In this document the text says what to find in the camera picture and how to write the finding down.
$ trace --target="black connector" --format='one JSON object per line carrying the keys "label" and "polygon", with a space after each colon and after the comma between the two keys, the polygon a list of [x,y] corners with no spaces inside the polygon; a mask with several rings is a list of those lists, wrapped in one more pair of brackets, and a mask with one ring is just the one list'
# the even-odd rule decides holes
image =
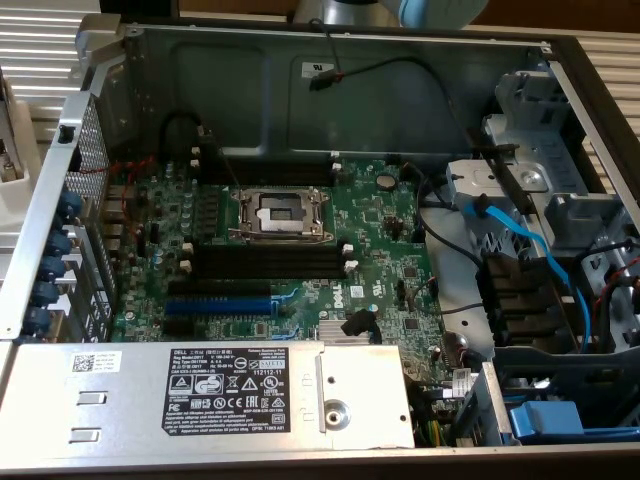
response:
{"label": "black connector", "polygon": [[325,88],[331,87],[334,83],[338,83],[340,80],[342,80],[342,75],[335,70],[327,70],[326,72],[319,73],[311,79],[309,91],[318,92],[320,90],[324,90]]}

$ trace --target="black pcie slot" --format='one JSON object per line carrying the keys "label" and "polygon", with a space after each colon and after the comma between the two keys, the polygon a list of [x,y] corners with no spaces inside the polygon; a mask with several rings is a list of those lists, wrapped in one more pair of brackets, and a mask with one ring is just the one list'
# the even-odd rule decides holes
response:
{"label": "black pcie slot", "polygon": [[210,297],[270,297],[271,285],[266,282],[221,282],[219,280],[186,280],[169,282],[167,294],[170,297],[200,296]]}
{"label": "black pcie slot", "polygon": [[343,278],[343,261],[335,246],[197,247],[196,278],[313,279]]}
{"label": "black pcie slot", "polygon": [[[329,187],[332,185],[331,165],[327,162],[278,161],[272,159],[229,160],[242,185],[278,185]],[[201,164],[199,180],[203,184],[233,185],[225,164],[219,159]]]}

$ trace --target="ventilation grille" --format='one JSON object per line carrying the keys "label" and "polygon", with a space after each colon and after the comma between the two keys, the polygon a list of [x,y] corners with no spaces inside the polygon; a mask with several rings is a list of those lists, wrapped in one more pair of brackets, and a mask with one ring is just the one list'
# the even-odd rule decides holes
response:
{"label": "ventilation grille", "polygon": [[82,120],[78,148],[82,156],[80,171],[67,173],[67,188],[83,197],[91,197],[97,209],[100,210],[109,175],[109,157],[102,138],[98,112],[93,98],[89,100]]}

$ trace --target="metal side panel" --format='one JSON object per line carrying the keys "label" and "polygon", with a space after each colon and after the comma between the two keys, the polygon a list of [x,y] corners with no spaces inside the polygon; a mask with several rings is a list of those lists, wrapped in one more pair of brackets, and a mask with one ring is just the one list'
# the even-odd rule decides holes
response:
{"label": "metal side panel", "polygon": [[80,92],[70,97],[60,119],[61,123],[75,128],[73,140],[70,143],[57,142],[56,133],[54,145],[47,153],[42,166],[42,179],[38,182],[27,210],[20,237],[15,246],[13,257],[9,265],[7,276],[0,289],[0,339],[17,338],[25,309],[31,296],[36,272],[44,249],[51,220],[56,211],[58,198],[65,183],[69,163],[75,148],[80,143],[86,114],[90,111],[91,94]]}

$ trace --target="white label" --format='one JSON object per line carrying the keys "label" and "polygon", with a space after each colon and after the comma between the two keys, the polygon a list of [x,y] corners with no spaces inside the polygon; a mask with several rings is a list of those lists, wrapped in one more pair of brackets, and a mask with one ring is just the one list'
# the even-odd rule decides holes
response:
{"label": "white label", "polygon": [[278,368],[286,368],[284,360],[259,360],[258,365],[260,370],[270,370],[270,369],[278,369]]}
{"label": "white label", "polygon": [[351,298],[364,298],[364,288],[360,285],[353,285],[350,287]]}
{"label": "white label", "polygon": [[304,62],[302,64],[302,78],[313,78],[331,69],[333,69],[333,63]]}
{"label": "white label", "polygon": [[120,371],[122,352],[83,352],[71,356],[73,373],[116,373]]}
{"label": "white label", "polygon": [[472,385],[470,368],[453,371],[453,396],[455,398],[464,397],[471,390]]}

